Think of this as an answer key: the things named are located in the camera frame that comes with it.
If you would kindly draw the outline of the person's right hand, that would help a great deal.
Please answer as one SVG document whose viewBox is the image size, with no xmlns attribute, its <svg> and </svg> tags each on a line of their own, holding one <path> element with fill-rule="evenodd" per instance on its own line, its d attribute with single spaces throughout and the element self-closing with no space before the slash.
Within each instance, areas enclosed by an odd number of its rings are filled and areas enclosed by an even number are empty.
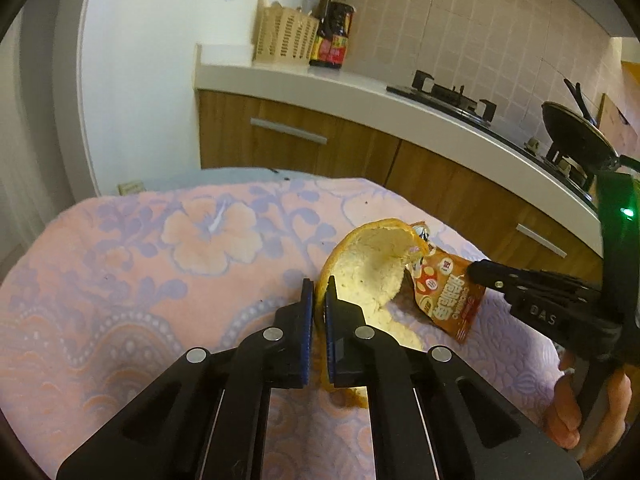
<svg viewBox="0 0 640 480">
<path fill-rule="evenodd" d="M 566 450 L 572 450 L 579 444 L 578 428 L 582 422 L 582 412 L 574 395 L 572 381 L 570 375 L 565 375 L 556 382 L 553 400 L 542 419 L 544 433 Z M 631 398 L 629 377 L 623 370 L 616 370 L 608 380 L 608 411 L 600 423 L 597 434 L 579 460 L 583 470 L 594 466 L 608 452 L 611 452 L 623 437 L 626 429 L 625 417 Z"/>
</svg>

